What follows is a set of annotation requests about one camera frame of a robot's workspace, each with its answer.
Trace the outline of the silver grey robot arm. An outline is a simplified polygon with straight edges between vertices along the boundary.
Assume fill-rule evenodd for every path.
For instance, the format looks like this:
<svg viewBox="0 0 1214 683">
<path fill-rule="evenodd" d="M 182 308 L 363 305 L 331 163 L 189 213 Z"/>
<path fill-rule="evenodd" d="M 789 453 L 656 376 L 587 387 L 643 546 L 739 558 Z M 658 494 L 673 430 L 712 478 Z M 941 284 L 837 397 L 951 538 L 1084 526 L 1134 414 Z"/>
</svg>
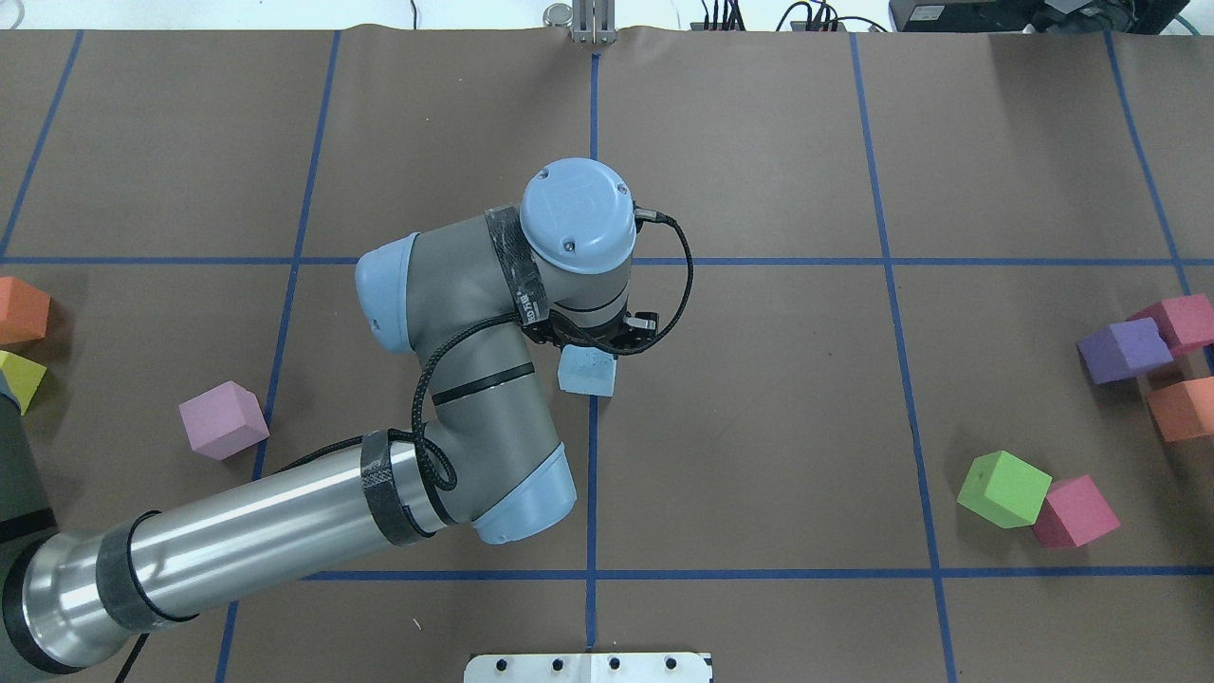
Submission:
<svg viewBox="0 0 1214 683">
<path fill-rule="evenodd" d="M 517 204 L 361 256 L 361 311 L 421 372 L 409 427 L 353 436 L 243 486 L 148 510 L 104 533 L 61 531 L 2 371 L 2 679 L 40 682 L 205 610 L 470 524 L 503 545 L 557 524 L 577 490 L 528 345 L 649 351 L 671 332 L 628 308 L 646 222 L 620 173 L 590 158 L 541 167 Z"/>
</svg>

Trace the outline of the magenta foam block under arm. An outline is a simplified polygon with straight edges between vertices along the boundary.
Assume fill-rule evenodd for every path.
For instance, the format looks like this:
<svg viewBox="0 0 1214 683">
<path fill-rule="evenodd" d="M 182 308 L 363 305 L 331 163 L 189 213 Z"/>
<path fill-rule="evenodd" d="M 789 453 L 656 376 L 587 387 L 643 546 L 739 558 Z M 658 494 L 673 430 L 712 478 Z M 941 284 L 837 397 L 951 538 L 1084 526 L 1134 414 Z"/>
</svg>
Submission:
<svg viewBox="0 0 1214 683">
<path fill-rule="evenodd" d="M 1127 321 L 1153 320 L 1173 358 L 1197 353 L 1213 345 L 1213 307 L 1206 294 L 1159 300 Z"/>
</svg>

